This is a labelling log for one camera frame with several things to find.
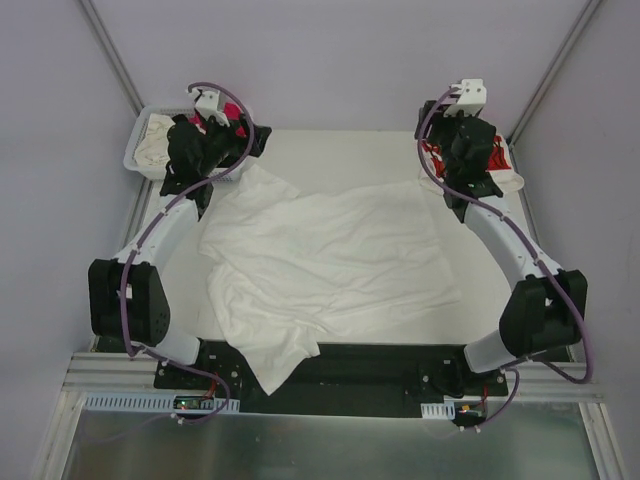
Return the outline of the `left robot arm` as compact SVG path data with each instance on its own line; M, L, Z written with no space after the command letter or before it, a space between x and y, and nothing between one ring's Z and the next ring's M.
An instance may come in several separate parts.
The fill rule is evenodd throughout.
M210 119L204 129L177 116L167 133L159 212L115 257L96 259L88 270L93 333L121 341L130 355L146 352L178 363L176 375L191 389L209 382L212 367L200 357L201 339L172 327L161 272L206 212L215 169L230 173L247 157L259 157L271 133L246 115L227 125Z

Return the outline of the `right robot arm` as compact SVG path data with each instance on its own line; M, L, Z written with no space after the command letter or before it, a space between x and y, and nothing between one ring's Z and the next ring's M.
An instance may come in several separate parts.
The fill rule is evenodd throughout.
M425 164L433 152L441 155L443 175L429 173L428 178L457 220L484 244L511 288L497 328L467 344L465 361L450 369L451 385L461 394L473 394L484 385L486 372L541 361L546 351L575 344L584 348L582 376L550 368L572 383L587 383L593 359L584 320L586 277L561 267L513 219L488 171L496 129L465 111L447 115L451 95L446 92L421 108L415 131L419 159Z

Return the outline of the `plain white t-shirt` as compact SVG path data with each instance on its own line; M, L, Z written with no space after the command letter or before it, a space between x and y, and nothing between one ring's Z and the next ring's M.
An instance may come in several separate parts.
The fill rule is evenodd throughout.
M276 392L345 337L419 320L461 294L416 180L305 195L260 167L215 204L199 251L225 340Z

